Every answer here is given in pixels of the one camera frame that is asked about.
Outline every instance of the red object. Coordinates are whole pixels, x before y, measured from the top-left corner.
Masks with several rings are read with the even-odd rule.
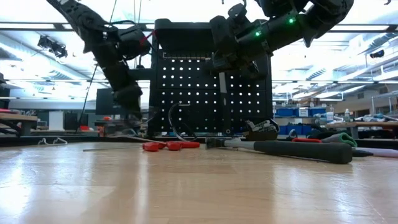
[[[292,140],[292,142],[314,142],[314,143],[322,143],[321,140],[319,139],[300,139],[300,138],[295,138]]]
[[[80,125],[80,130],[82,130],[82,131],[88,131],[88,130],[90,130],[90,127],[89,127],[89,126],[86,126],[86,125]]]
[[[142,144],[142,148],[148,152],[157,152],[159,149],[163,149],[165,147],[164,144],[159,144],[156,142],[145,142]]]
[[[168,141],[165,144],[157,142],[146,142],[142,145],[145,151],[157,152],[159,149],[167,147],[170,151],[179,151],[181,149],[196,149],[200,147],[199,142],[188,142],[188,141]]]

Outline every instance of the black cable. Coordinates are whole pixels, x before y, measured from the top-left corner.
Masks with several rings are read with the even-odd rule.
[[[85,102],[84,102],[84,104],[83,104],[83,109],[82,109],[82,111],[81,111],[81,113],[80,113],[80,118],[79,118],[78,126],[76,127],[76,130],[75,130],[75,134],[77,134],[77,131],[79,130],[79,127],[80,127],[80,125],[81,125],[81,119],[83,118],[83,114],[85,113],[85,109],[86,109],[86,103],[87,103],[88,93],[90,92],[91,84],[93,84],[93,80],[94,80],[94,76],[95,76],[95,72],[97,71],[97,68],[98,68],[98,64],[95,65],[94,72],[93,72],[93,76],[92,76],[92,78],[91,78],[91,80],[90,80],[90,84],[88,85],[88,89],[87,89],[87,93],[86,93]]]
[[[117,4],[117,3],[118,3],[118,0],[114,0],[113,9],[112,9],[112,14],[111,14],[111,18],[110,18],[110,20],[109,20],[109,23],[112,23],[112,18],[113,18],[114,10],[115,10],[115,8],[116,8],[116,4]],[[85,102],[84,102],[84,104],[83,104],[83,109],[82,109],[82,111],[81,111],[81,113],[80,113],[80,118],[79,118],[78,126],[76,127],[75,134],[77,134],[77,131],[78,131],[79,128],[80,128],[81,119],[83,118],[83,114],[84,114],[84,112],[85,112],[85,110],[86,110],[86,104],[87,104],[88,93],[90,92],[91,84],[93,84],[93,80],[94,80],[94,76],[95,76],[95,72],[97,71],[97,68],[98,68],[98,63],[95,65],[94,72],[93,72],[93,76],[92,76],[92,78],[91,78],[91,80],[90,80],[90,84],[88,85],[88,89],[87,89],[87,93],[86,93]]]

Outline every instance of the wooden table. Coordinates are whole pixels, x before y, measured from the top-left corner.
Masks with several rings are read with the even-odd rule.
[[[336,165],[140,146],[2,148],[0,223],[398,223],[397,159]]]
[[[13,123],[21,122],[21,136],[30,135],[30,129],[37,124],[36,116],[27,116],[20,114],[0,113],[0,119]]]
[[[350,129],[354,139],[359,139],[358,127],[383,127],[398,128],[398,122],[341,122],[334,124],[326,124],[327,128],[347,128]]]

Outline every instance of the cable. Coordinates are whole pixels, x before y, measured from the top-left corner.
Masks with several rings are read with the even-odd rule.
[[[83,114],[85,113],[85,109],[86,109],[86,103],[87,103],[88,93],[90,92],[91,84],[93,84],[93,80],[94,80],[94,76],[95,76],[95,72],[97,71],[97,68],[98,68],[98,64],[95,65],[94,72],[93,72],[93,76],[92,76],[92,78],[91,78],[91,80],[90,80],[90,84],[88,85],[88,88],[87,88],[87,93],[86,93],[85,102],[83,103],[83,109],[82,109],[82,111],[81,111],[81,113],[80,113],[79,123],[78,123],[78,126],[76,127],[75,134],[77,134],[77,131],[79,130],[79,127],[80,127],[80,125],[81,125],[81,120],[82,120],[82,118],[83,118]]]
[[[177,131],[177,128],[173,125],[172,113],[173,113],[173,110],[174,110],[174,108],[175,108],[176,106],[183,106],[183,105],[180,105],[179,103],[176,103],[176,104],[174,104],[173,106],[170,107],[170,109],[169,109],[169,124],[170,124],[170,126],[172,127],[172,129],[173,129],[173,133],[175,134],[175,136],[176,136],[179,140],[181,140],[181,141],[188,141],[188,140],[184,139],[183,137],[181,137],[181,135],[180,135],[180,134],[178,133],[178,131]],[[193,140],[192,140],[192,141],[196,141],[196,140],[198,139],[198,137],[197,137],[197,135],[192,131],[192,129],[191,129],[186,123],[182,123],[182,125],[184,125],[185,128],[187,129],[187,131],[188,131],[190,134],[192,134],[192,136],[193,136]]]

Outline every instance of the white bottle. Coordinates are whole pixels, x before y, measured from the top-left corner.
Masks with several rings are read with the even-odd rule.
[[[350,120],[349,109],[346,109],[346,111],[344,112],[344,121],[349,122],[349,120]]]

